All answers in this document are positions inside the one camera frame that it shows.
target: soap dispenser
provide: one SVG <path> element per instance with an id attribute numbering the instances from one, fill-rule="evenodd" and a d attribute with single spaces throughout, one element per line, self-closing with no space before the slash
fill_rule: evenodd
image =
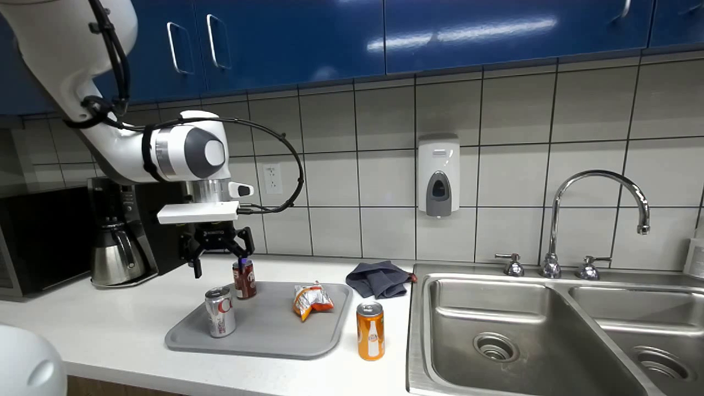
<path id="1" fill-rule="evenodd" d="M 418 141 L 418 210 L 434 217 L 460 211 L 460 142 L 456 136 Z"/>

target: countertop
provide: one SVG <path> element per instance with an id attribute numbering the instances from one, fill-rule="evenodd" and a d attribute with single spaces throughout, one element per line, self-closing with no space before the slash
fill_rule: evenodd
<path id="1" fill-rule="evenodd" d="M 179 267 L 139 288 L 94 290 L 78 280 L 30 301 L 0 301 L 0 323 L 47 339 L 68 375 L 176 394 L 407 394 L 408 293 L 382 299 L 386 349 L 355 354 L 354 293 L 341 343 L 314 360 L 172 353 L 166 331 L 201 304 L 205 290 L 231 281 L 231 257 L 205 257 L 201 278 Z M 255 257 L 259 281 L 343 283 L 355 265 Z"/>

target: sink drain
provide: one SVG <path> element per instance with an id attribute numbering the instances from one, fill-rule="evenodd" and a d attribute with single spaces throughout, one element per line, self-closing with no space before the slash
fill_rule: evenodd
<path id="1" fill-rule="evenodd" d="M 671 376 L 671 378 L 689 378 L 691 372 L 685 365 L 682 365 L 673 354 L 669 354 L 667 349 L 660 348 L 650 348 L 650 345 L 636 345 L 636 360 L 640 362 L 640 367 L 662 375 L 662 376 Z"/>
<path id="2" fill-rule="evenodd" d="M 519 357 L 519 348 L 498 332 L 476 334 L 475 349 L 490 360 L 514 360 Z"/>

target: sink basin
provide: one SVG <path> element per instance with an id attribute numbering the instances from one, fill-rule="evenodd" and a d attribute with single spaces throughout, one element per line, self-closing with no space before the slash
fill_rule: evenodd
<path id="1" fill-rule="evenodd" d="M 575 285 L 570 294 L 663 394 L 704 394 L 704 293 Z"/>
<path id="2" fill-rule="evenodd" d="M 542 281 L 426 276 L 414 290 L 408 390 L 438 394 L 646 394 Z"/>

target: dark cloth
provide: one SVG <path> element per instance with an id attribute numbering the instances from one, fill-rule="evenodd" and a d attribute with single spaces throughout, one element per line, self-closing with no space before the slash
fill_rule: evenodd
<path id="1" fill-rule="evenodd" d="M 393 267 L 392 262 L 361 262 L 352 272 L 347 272 L 344 281 L 361 298 L 374 294 L 375 299 L 392 299 L 405 294 L 405 283 L 415 281 L 415 276 Z"/>

